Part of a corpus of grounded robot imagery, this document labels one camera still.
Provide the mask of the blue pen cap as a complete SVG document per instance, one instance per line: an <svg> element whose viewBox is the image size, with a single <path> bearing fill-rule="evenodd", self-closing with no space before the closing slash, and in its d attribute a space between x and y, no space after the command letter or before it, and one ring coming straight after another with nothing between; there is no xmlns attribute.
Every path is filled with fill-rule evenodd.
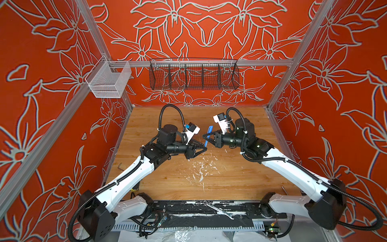
<svg viewBox="0 0 387 242"><path fill-rule="evenodd" d="M209 126L206 137L210 137L212 131L213 131L213 126Z"/></svg>

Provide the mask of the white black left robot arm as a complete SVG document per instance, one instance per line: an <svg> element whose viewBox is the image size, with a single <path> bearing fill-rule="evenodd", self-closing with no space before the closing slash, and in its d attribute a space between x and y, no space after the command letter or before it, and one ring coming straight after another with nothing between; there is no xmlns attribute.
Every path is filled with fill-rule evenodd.
<svg viewBox="0 0 387 242"><path fill-rule="evenodd" d="M148 195L140 193L126 201L124 196L172 156L183 154L190 160L207 151L204 144L194 139L200 131L197 125L182 122L182 131L172 124L162 125L163 113L168 107L178 109L172 104L161 109L158 133L140 147L140 155L134 163L95 192L87 190L81 195L78 208L68 224L69 241L78 241L73 229L77 221L89 235L84 240L98 242L111 232L116 223L146 213L153 203Z"/></svg>

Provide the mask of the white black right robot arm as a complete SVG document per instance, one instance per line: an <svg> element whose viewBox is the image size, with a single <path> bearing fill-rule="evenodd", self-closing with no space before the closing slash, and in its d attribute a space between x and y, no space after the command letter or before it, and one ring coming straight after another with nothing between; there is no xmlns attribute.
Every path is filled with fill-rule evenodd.
<svg viewBox="0 0 387 242"><path fill-rule="evenodd" d="M381 214L368 202L346 192L339 179L329 180L293 161L270 142L256 136L254 125L241 112L230 107L213 117L220 127L208 132L203 138L216 148L229 146L240 148L240 155L247 161L262 164L282 175L297 186L303 196L284 196L270 192L261 200L261 212L265 217L275 213L288 213L310 218L322 228L334 230L337 225L359 231L376 231L382 228ZM340 219L347 208L347 199L364 206L376 217L371 225L354 225Z"/></svg>

